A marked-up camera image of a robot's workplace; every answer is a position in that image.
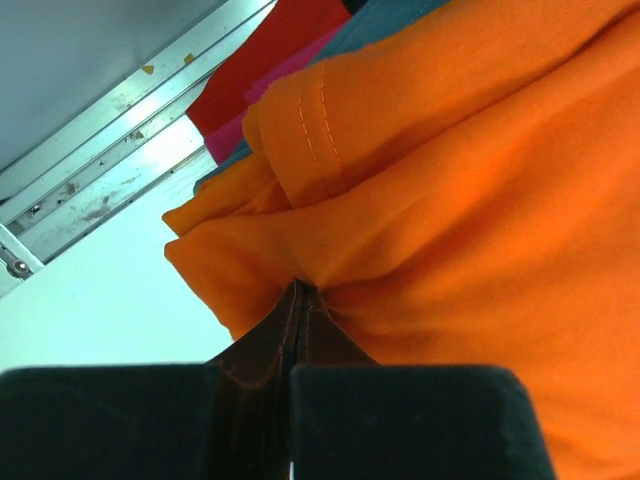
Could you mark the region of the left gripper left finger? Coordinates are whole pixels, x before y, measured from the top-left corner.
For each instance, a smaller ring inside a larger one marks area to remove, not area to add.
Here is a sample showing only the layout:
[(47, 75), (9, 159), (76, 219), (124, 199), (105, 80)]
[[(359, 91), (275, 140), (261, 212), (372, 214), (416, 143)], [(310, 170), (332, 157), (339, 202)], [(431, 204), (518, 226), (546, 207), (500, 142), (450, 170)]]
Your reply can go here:
[(2, 477), (287, 478), (286, 386), (302, 299), (302, 285), (290, 284), (204, 363), (3, 373)]

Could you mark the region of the orange t shirt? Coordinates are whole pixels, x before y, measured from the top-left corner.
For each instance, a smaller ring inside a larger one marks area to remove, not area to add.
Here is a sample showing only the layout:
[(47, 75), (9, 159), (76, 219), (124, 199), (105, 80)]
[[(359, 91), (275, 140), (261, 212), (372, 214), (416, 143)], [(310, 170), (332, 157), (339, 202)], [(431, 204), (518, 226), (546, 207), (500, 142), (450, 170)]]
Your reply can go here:
[(304, 280), (380, 363), (512, 370), (560, 478), (637, 478), (638, 3), (453, 1), (305, 70), (166, 213), (190, 288), (240, 337)]

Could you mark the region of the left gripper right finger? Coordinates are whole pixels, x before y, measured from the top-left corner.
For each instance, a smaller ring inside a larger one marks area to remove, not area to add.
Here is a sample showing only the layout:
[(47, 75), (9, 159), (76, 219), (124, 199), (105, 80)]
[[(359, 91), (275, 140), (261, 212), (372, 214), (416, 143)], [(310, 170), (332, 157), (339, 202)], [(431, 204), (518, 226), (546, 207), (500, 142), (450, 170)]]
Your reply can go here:
[(303, 290), (291, 374), (298, 479), (552, 479), (530, 397), (489, 365), (382, 366)]

